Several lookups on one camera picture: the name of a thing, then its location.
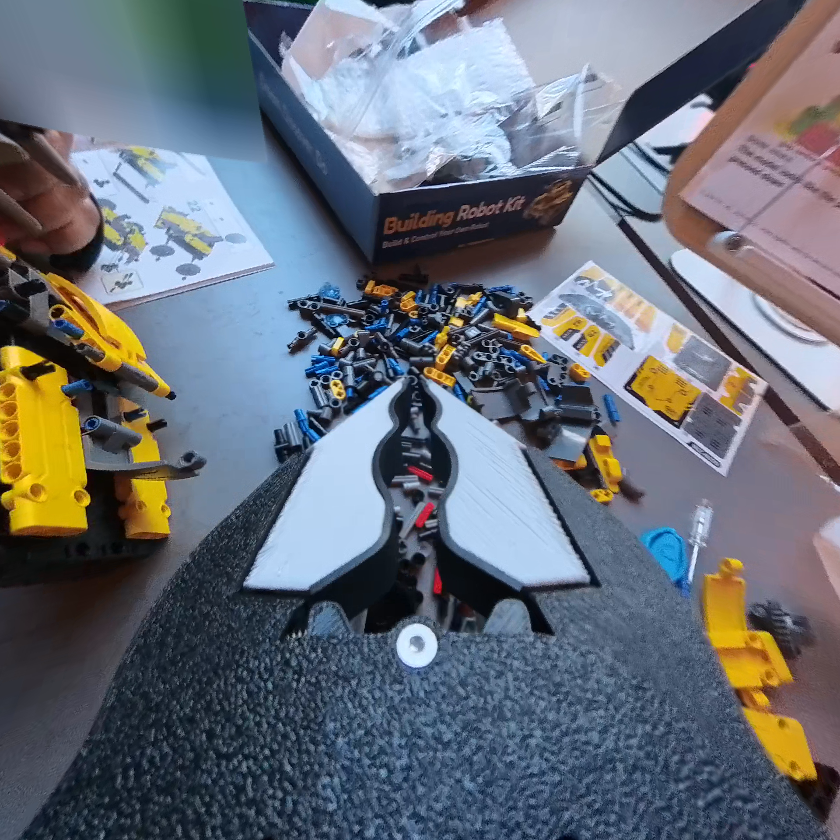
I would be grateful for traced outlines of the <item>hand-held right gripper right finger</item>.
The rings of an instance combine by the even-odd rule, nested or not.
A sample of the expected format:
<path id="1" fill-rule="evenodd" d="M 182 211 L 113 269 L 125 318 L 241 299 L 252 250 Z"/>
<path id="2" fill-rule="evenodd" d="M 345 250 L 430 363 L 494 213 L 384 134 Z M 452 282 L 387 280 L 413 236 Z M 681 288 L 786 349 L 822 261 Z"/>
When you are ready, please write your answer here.
<path id="1" fill-rule="evenodd" d="M 444 588 L 479 615 L 506 600 L 541 615 L 536 594 L 599 585 L 523 444 L 441 385 L 422 400 Z"/>

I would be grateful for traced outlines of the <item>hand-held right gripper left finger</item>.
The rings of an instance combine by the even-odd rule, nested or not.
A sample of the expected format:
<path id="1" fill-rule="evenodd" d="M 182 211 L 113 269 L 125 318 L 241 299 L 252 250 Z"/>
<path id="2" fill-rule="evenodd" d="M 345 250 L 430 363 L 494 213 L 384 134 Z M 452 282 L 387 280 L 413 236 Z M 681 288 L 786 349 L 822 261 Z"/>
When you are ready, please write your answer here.
<path id="1" fill-rule="evenodd" d="M 312 446 L 245 575 L 249 593 L 338 603 L 359 614 L 396 581 L 390 484 L 403 466 L 404 380 Z"/>

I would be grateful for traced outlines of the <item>yellow toy brick vehicle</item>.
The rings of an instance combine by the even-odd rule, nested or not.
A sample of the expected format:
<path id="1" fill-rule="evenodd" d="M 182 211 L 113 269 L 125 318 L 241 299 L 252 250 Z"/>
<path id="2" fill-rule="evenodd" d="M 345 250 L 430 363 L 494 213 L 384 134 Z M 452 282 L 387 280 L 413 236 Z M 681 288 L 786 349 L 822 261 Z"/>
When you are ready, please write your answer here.
<path id="1" fill-rule="evenodd" d="M 2 587 L 149 558 L 172 534 L 168 485 L 207 462 L 161 452 L 166 421 L 148 401 L 174 391 L 75 283 L 5 247 L 1 269 Z"/>

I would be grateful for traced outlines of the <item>grey desk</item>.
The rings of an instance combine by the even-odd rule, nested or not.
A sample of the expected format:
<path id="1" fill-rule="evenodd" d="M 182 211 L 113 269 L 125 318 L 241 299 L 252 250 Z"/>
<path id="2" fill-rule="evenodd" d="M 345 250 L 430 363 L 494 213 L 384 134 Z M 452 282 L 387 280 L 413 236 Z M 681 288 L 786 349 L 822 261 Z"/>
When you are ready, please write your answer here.
<path id="1" fill-rule="evenodd" d="M 725 686 L 696 608 L 633 535 L 708 497 L 710 553 L 838 608 L 811 544 L 838 498 L 766 406 L 729 477 L 622 409 L 634 509 L 585 501 L 547 461 L 598 585 L 537 592 L 550 633 L 402 629 L 292 638 L 298 603 L 241 591 L 287 490 L 270 428 L 302 395 L 285 299 L 357 258 L 270 162 L 223 164 L 277 256 L 253 280 L 129 313 L 177 393 L 174 438 L 209 457 L 152 561 L 2 592 L 2 838 L 828 838 Z"/>

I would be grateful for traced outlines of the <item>blue brick separator tool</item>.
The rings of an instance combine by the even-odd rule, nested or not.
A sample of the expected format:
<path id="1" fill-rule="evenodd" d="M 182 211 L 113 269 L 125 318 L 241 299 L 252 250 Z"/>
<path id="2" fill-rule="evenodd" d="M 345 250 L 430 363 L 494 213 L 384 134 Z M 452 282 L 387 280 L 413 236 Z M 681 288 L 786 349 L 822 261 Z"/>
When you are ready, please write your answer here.
<path id="1" fill-rule="evenodd" d="M 648 530 L 639 538 L 647 551 L 667 574 L 672 585 L 685 597 L 690 594 L 690 568 L 686 542 L 673 528 Z"/>

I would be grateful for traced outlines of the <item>white instruction booklet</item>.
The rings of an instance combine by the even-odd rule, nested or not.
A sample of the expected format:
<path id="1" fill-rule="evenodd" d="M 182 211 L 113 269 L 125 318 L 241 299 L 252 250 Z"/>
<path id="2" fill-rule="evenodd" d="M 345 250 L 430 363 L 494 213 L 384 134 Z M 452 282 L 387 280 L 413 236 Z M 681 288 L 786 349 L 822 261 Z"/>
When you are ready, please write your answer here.
<path id="1" fill-rule="evenodd" d="M 84 143 L 71 160 L 103 220 L 100 256 L 78 287 L 112 310 L 275 265 L 206 157 Z"/>

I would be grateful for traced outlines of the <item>yellow and grey sticker sheet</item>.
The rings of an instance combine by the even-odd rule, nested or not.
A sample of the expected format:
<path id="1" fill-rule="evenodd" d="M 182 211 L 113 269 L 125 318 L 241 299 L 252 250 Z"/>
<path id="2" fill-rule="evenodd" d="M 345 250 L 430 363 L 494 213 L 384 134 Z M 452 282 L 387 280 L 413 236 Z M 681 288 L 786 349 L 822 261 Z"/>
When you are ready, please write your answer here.
<path id="1" fill-rule="evenodd" d="M 529 316 L 562 355 L 728 475 L 765 380 L 592 261 Z"/>

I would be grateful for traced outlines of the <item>pile of small brick parts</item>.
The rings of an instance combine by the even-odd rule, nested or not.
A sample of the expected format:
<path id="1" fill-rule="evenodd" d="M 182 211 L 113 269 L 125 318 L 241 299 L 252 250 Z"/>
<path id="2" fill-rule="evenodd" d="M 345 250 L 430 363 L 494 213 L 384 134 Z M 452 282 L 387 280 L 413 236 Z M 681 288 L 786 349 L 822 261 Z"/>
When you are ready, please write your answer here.
<path id="1" fill-rule="evenodd" d="M 472 408 L 456 372 L 476 332 L 479 341 L 488 339 L 491 328 L 475 321 L 476 306 L 485 296 L 482 287 L 471 287 L 467 297 L 460 289 L 432 287 L 428 291 L 382 285 L 367 278 L 363 299 L 345 306 L 341 296 L 307 296 L 292 299 L 290 307 L 311 322 L 307 332 L 289 344 L 295 350 L 303 340 L 321 332 L 330 346 L 320 349 L 306 376 L 315 397 L 314 410 L 297 409 L 293 424 L 276 431 L 279 458 L 298 456 L 299 471 L 309 449 L 335 430 L 386 386 L 404 380 L 404 429 L 402 467 L 390 484 L 395 506 L 400 571 L 400 548 L 406 534 L 399 525 L 415 527 L 421 517 L 432 516 L 434 551 L 437 559 L 437 505 L 443 487 L 435 477 L 430 435 L 424 421 L 422 384 L 443 386 Z M 549 494 L 552 489 L 538 462 L 527 451 Z M 535 595 L 541 615 L 533 615 L 538 632 L 552 634 L 571 618 L 553 615 L 607 615 L 608 623 L 639 613 L 644 606 L 643 587 L 653 567 L 641 543 L 595 503 L 583 490 L 564 479 L 551 498 L 569 527 L 583 555 L 599 581 L 597 586 Z"/>

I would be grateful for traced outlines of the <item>yellow brick assembly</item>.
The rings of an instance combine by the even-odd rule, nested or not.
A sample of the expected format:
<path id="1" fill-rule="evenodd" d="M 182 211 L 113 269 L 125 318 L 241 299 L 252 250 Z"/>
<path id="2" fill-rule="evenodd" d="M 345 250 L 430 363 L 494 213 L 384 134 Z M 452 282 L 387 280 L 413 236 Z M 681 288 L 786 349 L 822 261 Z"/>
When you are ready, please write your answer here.
<path id="1" fill-rule="evenodd" d="M 740 560 L 725 558 L 704 576 L 701 604 L 708 640 L 719 657 L 742 713 L 775 768 L 792 782 L 814 782 L 816 765 L 800 722 L 775 714 L 768 690 L 794 680 L 770 633 L 748 625 Z"/>

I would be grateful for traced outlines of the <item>white flat pad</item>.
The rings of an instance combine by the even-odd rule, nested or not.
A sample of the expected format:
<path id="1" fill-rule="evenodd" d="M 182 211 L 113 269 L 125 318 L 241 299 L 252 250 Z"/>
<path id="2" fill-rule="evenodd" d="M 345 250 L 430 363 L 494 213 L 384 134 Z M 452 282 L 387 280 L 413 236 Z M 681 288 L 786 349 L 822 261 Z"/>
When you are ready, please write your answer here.
<path id="1" fill-rule="evenodd" d="M 669 259 L 677 277 L 817 403 L 839 414 L 839 349 L 686 248 Z"/>

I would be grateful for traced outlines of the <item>dark blue cardboard kit box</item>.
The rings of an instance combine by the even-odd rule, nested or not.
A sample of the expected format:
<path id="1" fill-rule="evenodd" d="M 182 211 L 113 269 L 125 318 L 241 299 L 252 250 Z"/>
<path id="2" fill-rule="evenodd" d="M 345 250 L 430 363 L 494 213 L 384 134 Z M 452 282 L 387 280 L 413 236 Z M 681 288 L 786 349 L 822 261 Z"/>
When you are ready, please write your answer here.
<path id="1" fill-rule="evenodd" d="M 596 167 L 721 83 L 738 80 L 803 2 L 466 2 L 502 17 L 538 84 L 591 64 L 626 96 L 588 166 L 374 194 L 280 73 L 281 35 L 316 3 L 245 2 L 259 105 L 277 138 L 370 264 L 420 259 L 551 229 Z"/>

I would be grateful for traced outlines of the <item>clear plastic bags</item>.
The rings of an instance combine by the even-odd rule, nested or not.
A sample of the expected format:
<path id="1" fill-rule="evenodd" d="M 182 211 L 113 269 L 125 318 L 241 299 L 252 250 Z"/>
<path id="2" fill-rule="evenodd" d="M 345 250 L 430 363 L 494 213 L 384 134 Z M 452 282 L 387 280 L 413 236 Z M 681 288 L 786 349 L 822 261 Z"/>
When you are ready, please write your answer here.
<path id="1" fill-rule="evenodd" d="M 591 64 L 538 84 L 466 2 L 318 2 L 280 73 L 374 194 L 592 165 L 626 101 Z"/>

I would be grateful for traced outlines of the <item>clear handled small screwdriver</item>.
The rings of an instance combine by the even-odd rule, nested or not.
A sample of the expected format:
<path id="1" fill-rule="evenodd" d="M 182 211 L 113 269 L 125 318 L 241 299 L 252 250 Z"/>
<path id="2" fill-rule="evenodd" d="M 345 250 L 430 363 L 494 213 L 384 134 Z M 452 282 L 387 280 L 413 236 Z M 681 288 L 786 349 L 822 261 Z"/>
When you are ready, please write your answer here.
<path id="1" fill-rule="evenodd" d="M 712 519 L 713 510 L 711 504 L 708 500 L 703 500 L 695 509 L 691 521 L 691 529 L 688 540 L 688 566 L 682 584 L 682 591 L 685 595 L 690 594 L 700 553 L 706 548 L 708 543 Z"/>

